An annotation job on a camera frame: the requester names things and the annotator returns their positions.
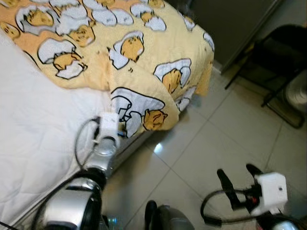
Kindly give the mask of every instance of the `black chair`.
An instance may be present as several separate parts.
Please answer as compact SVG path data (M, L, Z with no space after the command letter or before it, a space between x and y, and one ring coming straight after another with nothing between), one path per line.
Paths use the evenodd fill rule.
M307 29L298 25L283 25L272 31L263 40L255 43L248 58L236 75L230 80L225 89L242 76L255 84L271 91L263 100L264 107L274 98L293 78L306 69L307 62ZM249 79L242 72L250 63L254 63L270 72L273 76L263 79Z

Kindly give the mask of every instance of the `white mattress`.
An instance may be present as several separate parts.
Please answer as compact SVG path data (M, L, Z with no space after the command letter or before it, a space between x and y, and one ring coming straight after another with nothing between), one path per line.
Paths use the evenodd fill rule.
M0 31L0 221L8 224L77 170L78 128L111 105L107 92L59 88L31 61ZM93 126L80 139L81 159Z

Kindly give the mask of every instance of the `yellow blanket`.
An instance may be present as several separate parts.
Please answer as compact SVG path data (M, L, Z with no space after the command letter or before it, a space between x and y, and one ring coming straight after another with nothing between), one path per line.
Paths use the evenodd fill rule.
M163 0L0 0L0 27L58 86L110 90L127 137L208 89L211 37Z

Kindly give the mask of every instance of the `wall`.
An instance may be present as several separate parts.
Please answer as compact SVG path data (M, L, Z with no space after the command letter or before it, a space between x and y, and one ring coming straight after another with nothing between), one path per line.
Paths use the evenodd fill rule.
M257 32L256 39L265 37L275 28L284 24L304 25L307 21L306 0L284 0L268 19L263 27Z

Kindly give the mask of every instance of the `bed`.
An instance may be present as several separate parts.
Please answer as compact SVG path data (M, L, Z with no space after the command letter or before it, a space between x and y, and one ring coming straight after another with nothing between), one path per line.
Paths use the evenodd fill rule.
M214 43L162 0L0 0L0 28L0 220L8 224L78 170L73 144L85 120L119 114L128 139L118 167L149 130L172 128L191 96L207 92ZM81 136L81 159L94 130Z

